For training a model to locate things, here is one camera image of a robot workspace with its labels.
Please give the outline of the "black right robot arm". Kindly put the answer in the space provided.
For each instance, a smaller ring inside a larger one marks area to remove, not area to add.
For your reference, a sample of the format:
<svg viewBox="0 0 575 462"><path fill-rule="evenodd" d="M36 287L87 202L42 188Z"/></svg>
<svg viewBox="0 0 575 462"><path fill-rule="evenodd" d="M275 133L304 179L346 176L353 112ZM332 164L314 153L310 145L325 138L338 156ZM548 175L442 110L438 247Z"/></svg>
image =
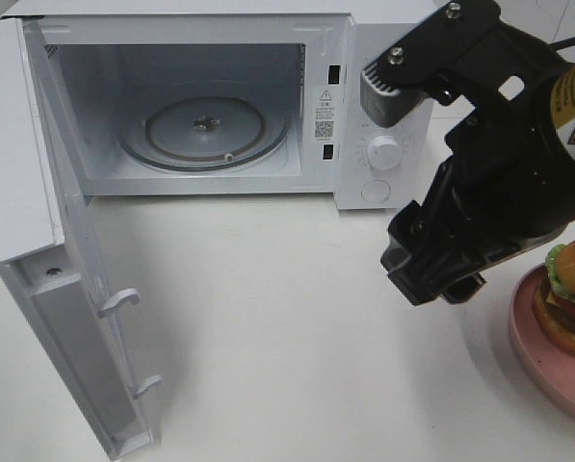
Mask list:
<svg viewBox="0 0 575 462"><path fill-rule="evenodd" d="M467 301L483 270L575 220L575 64L510 106L509 116L476 110L457 125L425 199L389 224L381 262L413 305Z"/></svg>

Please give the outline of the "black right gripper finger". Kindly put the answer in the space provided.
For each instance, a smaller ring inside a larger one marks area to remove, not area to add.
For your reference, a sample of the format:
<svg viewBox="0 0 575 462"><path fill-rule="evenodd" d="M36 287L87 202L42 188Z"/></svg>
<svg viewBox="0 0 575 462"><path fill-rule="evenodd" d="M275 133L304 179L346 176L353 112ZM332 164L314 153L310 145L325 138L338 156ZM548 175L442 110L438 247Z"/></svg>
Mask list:
<svg viewBox="0 0 575 462"><path fill-rule="evenodd" d="M387 247L387 277L414 306L441 297L450 304L470 300L485 284L482 272L517 255L515 244L481 252L467 244Z"/></svg>
<svg viewBox="0 0 575 462"><path fill-rule="evenodd" d="M389 245L380 257L386 270L396 270L404 265L421 242L420 212L421 205L411 200L389 222Z"/></svg>

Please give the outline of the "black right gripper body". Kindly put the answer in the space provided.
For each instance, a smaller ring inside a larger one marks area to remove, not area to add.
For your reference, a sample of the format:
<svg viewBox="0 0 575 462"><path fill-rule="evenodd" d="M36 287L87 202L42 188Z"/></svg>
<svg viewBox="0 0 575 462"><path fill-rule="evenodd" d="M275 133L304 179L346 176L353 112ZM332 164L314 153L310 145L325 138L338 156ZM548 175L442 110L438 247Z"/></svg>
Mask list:
<svg viewBox="0 0 575 462"><path fill-rule="evenodd" d="M575 160L548 116L471 112L421 210L429 250L527 250L575 220Z"/></svg>

